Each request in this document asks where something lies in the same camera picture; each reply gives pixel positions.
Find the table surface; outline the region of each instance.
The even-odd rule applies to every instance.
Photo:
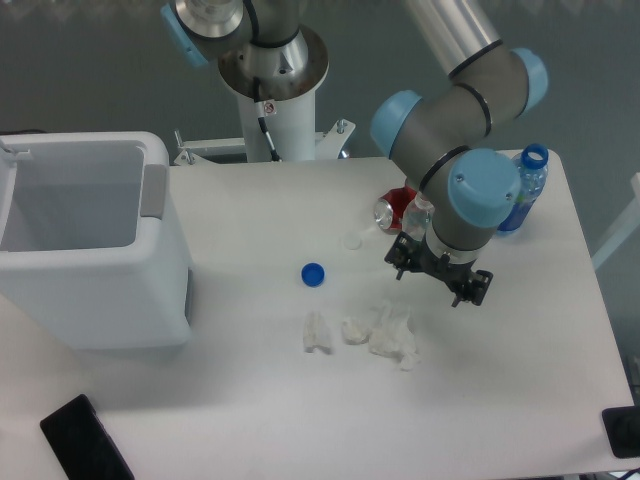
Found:
[[[382,158],[171,169],[195,270],[182,347],[74,352],[0,297],[0,478],[63,479],[38,422],[86,393],[140,479],[498,479],[625,470],[602,409],[631,397],[557,155],[518,234],[476,263],[482,307],[383,256],[372,205],[403,176]],[[341,237],[357,231],[352,251]],[[307,262],[325,283],[305,287]],[[340,323],[411,306],[412,372],[345,345]],[[334,353],[305,353],[319,310]]]

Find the blue joint cap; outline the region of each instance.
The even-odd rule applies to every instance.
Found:
[[[527,105],[522,112],[524,113],[530,108],[535,107],[547,93],[549,89],[549,75],[547,74],[547,67],[544,66],[544,62],[528,48],[514,48],[511,51],[520,57],[520,60],[522,60],[522,63],[524,63],[527,69],[527,76],[529,77],[529,95],[527,97]]]
[[[182,54],[187,58],[189,64],[191,64],[192,67],[203,67],[208,65],[209,62],[193,44],[189,35],[187,35],[187,32],[184,31],[169,4],[166,4],[160,9],[160,15],[162,15],[169,32],[171,32],[173,42],[176,44],[180,52],[182,52]]]
[[[537,154],[540,158],[534,158],[531,154]],[[531,170],[539,170],[549,162],[549,150],[540,143],[528,145],[521,155],[522,164]]]
[[[387,158],[404,121],[422,97],[411,90],[404,90],[390,96],[373,115],[371,138]]]
[[[449,173],[449,200],[467,223],[500,225],[520,193],[520,175],[509,157],[489,148],[463,154]]]

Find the smartphone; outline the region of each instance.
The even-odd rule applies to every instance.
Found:
[[[133,480],[86,395],[53,412],[40,428],[69,480]]]

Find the water bottle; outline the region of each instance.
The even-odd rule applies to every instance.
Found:
[[[520,172],[522,187],[507,219],[498,227],[498,235],[509,235],[520,228],[547,180],[549,151],[544,145],[533,143],[513,157]]]
[[[417,192],[402,214],[402,231],[421,242],[434,210],[435,207],[427,197]]]

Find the plastic container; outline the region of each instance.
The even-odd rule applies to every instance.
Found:
[[[422,241],[435,207],[421,192],[417,192],[402,214],[402,231],[414,240]]]
[[[160,139],[3,140],[0,292],[73,348],[187,340],[192,262]]]
[[[513,157],[513,162],[520,172],[522,187],[511,213],[498,227],[498,235],[510,235],[522,226],[531,207],[542,193],[548,175],[548,161],[547,148],[538,143],[529,145]]]

